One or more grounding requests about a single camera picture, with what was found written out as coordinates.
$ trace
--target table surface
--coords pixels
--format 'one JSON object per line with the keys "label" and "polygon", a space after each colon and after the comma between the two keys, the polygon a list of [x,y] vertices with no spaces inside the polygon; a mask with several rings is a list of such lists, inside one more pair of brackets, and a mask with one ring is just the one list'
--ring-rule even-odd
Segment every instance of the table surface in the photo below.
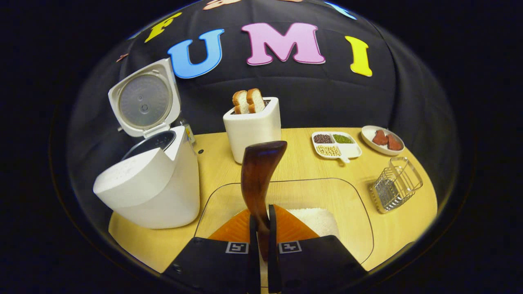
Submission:
{"label": "table surface", "polygon": [[[342,131],[350,134],[361,147],[362,155],[351,159],[347,164],[341,160],[320,157],[314,151],[311,140],[315,131]],[[361,198],[368,214],[366,221],[370,221],[372,227],[373,249],[361,264],[364,269],[371,270],[423,234],[436,216],[437,200],[427,173],[405,148],[399,156],[405,156],[412,162],[421,175],[423,187],[404,205],[385,214],[378,212],[371,198],[369,185],[388,166],[391,156],[367,146],[360,131],[361,128],[282,129],[281,139],[287,141],[287,151],[271,181],[338,178],[349,182]],[[118,244],[160,273],[195,235],[198,220],[209,197],[220,187],[239,183],[241,179],[242,166],[233,159],[226,133],[200,134],[195,138],[195,151],[203,152],[198,154],[200,213],[192,223],[180,228],[151,230],[140,227],[115,212],[109,222],[109,233]]]}

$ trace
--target white divided plate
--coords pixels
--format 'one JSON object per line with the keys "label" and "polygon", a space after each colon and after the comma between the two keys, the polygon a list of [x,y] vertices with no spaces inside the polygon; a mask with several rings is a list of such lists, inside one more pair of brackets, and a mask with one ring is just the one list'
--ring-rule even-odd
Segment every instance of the white divided plate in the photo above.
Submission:
{"label": "white divided plate", "polygon": [[[328,135],[329,137],[331,137],[331,141],[333,143],[331,143],[331,144],[315,143],[314,136],[319,135],[319,134]],[[337,143],[333,137],[333,135],[335,135],[335,134],[346,136],[346,137],[350,138],[352,140],[352,142],[354,142],[354,143]],[[314,150],[316,151],[316,153],[319,156],[321,156],[323,158],[328,158],[328,159],[338,159],[339,158],[343,162],[349,163],[350,162],[349,158],[357,158],[361,155],[361,148],[358,145],[358,143],[356,142],[356,140],[354,140],[354,138],[351,135],[344,133],[344,132],[314,132],[314,133],[312,133],[311,139],[312,139],[312,143],[314,144]],[[318,151],[318,146],[320,146],[320,145],[338,147],[339,152],[341,153],[341,156],[328,156],[328,155],[321,154]]]}
{"label": "white divided plate", "polygon": [[[402,146],[401,150],[398,150],[398,151],[390,150],[389,148],[387,148],[387,145],[378,145],[378,144],[374,143],[372,141],[372,139],[374,139],[374,137],[376,136],[376,132],[378,130],[382,130],[385,133],[385,135],[391,134],[396,139],[396,141],[398,141],[401,144],[401,146]],[[387,129],[381,128],[381,127],[364,126],[363,128],[361,128],[361,136],[363,137],[363,140],[365,141],[365,143],[367,145],[369,145],[372,149],[374,149],[380,153],[386,154],[386,155],[393,155],[393,156],[398,155],[398,154],[402,153],[403,150],[405,149],[405,143],[403,143],[403,140],[401,140],[401,138],[398,137],[398,135],[396,135],[395,133],[393,133]]]}

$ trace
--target rice cooker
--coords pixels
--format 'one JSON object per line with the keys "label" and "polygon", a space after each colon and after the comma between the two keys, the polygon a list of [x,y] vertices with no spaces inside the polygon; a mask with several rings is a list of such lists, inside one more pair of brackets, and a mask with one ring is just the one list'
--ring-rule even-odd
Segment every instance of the rice cooker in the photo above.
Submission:
{"label": "rice cooker", "polygon": [[93,192],[142,227],[192,222],[200,209],[198,161],[185,127],[170,127],[180,114],[170,58],[129,75],[108,96],[122,129],[145,139],[98,175]]}

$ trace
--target foam letter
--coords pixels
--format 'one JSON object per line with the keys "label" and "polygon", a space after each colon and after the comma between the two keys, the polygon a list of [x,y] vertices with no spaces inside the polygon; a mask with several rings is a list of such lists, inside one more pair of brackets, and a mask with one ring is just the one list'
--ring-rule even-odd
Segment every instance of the foam letter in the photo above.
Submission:
{"label": "foam letter", "polygon": [[372,76],[367,57],[367,48],[369,48],[367,43],[350,36],[345,36],[345,39],[353,47],[353,63],[350,65],[350,69],[357,74]]}
{"label": "foam letter", "polygon": [[332,3],[329,3],[329,2],[326,2],[326,1],[324,1],[324,2],[325,2],[325,4],[329,4],[329,5],[331,5],[331,6],[332,6],[332,7],[333,7],[337,12],[339,12],[339,13],[345,15],[346,17],[350,17],[350,18],[356,20],[356,17],[350,15],[349,12],[348,12],[346,9],[341,8],[341,7],[339,7],[339,6],[336,5],[336,4],[332,4]]}
{"label": "foam letter", "polygon": [[151,28],[151,33],[149,34],[149,37],[145,40],[144,43],[149,42],[149,40],[151,40],[152,38],[154,38],[154,37],[158,36],[159,34],[161,34],[164,31],[165,27],[170,25],[173,22],[173,19],[175,17],[180,16],[180,14],[181,14],[181,12],[178,12],[177,14],[167,18],[163,22],[161,22],[161,23],[157,24],[156,26],[152,27]]}
{"label": "foam letter", "polygon": [[213,9],[213,8],[216,8],[216,7],[220,7],[224,4],[231,4],[231,3],[235,3],[235,2],[238,2],[238,1],[241,1],[241,0],[213,0],[209,3],[207,3],[207,6],[205,6],[203,8],[203,10],[209,10],[209,9]]}
{"label": "foam letter", "polygon": [[281,61],[286,61],[294,44],[296,44],[297,53],[293,58],[297,62],[325,63],[325,57],[320,54],[316,42],[316,30],[318,27],[314,25],[294,23],[285,36],[282,36],[264,22],[243,26],[242,31],[248,32],[251,39],[252,56],[247,59],[247,64],[262,65],[272,62],[272,57],[265,51],[265,45],[271,48]]}
{"label": "foam letter", "polygon": [[193,78],[210,72],[222,60],[222,44],[220,35],[224,29],[217,29],[203,33],[198,39],[205,40],[207,58],[198,64],[192,64],[189,58],[189,45],[192,40],[182,41],[172,46],[167,53],[173,64],[173,71],[177,77]]}

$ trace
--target black fabric backdrop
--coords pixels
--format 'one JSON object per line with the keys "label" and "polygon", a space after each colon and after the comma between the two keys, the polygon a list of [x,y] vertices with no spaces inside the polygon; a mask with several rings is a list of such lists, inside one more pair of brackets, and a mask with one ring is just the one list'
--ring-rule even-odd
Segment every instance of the black fabric backdrop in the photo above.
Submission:
{"label": "black fabric backdrop", "polygon": [[[257,87],[266,97],[279,97],[283,128],[389,128],[423,164],[439,203],[452,190],[459,156],[452,110],[428,67],[397,38],[363,16],[351,12],[358,18],[353,20],[320,1],[242,0],[203,10],[206,3],[180,10],[182,14],[147,43],[149,29],[117,45],[98,63],[79,93],[71,116],[67,160],[77,198],[96,227],[105,230],[111,211],[92,192],[94,180],[139,141],[117,132],[109,89],[136,70],[169,57],[168,49],[186,39],[193,40],[192,63],[203,61],[207,52],[198,37],[219,28],[225,29],[220,36],[220,63],[207,74],[176,78],[183,115],[195,134],[225,131],[222,116],[232,108],[232,94]],[[292,58],[281,62],[268,49],[274,59],[270,64],[248,65],[251,44],[241,27],[255,22],[266,22],[281,34],[294,22],[316,25],[317,43],[326,62],[304,64]],[[371,77],[350,70],[353,58],[347,35],[368,44]],[[125,53],[129,55],[117,63]]]}

